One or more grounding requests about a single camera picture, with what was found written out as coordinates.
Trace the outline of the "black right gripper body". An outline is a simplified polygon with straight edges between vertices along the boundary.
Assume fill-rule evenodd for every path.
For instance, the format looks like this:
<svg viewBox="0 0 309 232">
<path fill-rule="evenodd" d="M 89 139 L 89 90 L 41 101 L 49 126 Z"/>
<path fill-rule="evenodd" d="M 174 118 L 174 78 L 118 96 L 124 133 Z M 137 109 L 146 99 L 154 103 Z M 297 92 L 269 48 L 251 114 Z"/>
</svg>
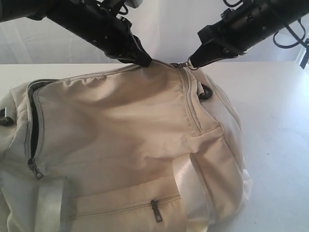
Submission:
<svg viewBox="0 0 309 232">
<path fill-rule="evenodd" d="M 218 44 L 243 56 L 247 50 L 284 28 L 291 13 L 290 0 L 246 0 L 226 9 L 221 21 L 198 32 L 202 44 Z"/>
</svg>

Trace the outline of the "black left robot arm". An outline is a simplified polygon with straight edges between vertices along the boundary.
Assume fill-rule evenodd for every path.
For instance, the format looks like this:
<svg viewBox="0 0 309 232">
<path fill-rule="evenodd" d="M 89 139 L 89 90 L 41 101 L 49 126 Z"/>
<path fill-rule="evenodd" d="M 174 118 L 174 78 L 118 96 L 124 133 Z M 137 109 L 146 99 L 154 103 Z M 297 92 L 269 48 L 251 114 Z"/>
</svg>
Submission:
<svg viewBox="0 0 309 232">
<path fill-rule="evenodd" d="M 141 2 L 127 0 L 2 0 L 0 20 L 40 21 L 45 17 L 120 61 L 148 67 L 152 58 L 125 18 L 128 8 Z"/>
</svg>

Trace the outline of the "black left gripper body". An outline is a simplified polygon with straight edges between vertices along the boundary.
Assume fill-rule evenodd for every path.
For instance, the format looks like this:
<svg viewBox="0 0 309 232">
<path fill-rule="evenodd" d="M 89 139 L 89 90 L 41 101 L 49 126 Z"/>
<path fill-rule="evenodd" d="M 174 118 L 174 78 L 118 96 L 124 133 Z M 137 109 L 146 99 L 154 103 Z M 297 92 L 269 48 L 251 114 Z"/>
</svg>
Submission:
<svg viewBox="0 0 309 232">
<path fill-rule="evenodd" d="M 124 0 L 57 0 L 47 18 L 100 49 L 109 58 L 131 54 L 132 24 Z"/>
</svg>

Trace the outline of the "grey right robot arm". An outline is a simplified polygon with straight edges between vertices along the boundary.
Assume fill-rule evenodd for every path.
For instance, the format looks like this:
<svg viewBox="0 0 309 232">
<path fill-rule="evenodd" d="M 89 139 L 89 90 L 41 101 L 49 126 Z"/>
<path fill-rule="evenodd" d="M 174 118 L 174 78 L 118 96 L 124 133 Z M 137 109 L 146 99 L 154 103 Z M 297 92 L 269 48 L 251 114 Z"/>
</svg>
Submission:
<svg viewBox="0 0 309 232">
<path fill-rule="evenodd" d="M 227 8 L 221 20 L 198 32 L 200 47 L 189 58 L 194 68 L 243 56 L 279 30 L 309 13 L 307 0 L 244 0 Z"/>
</svg>

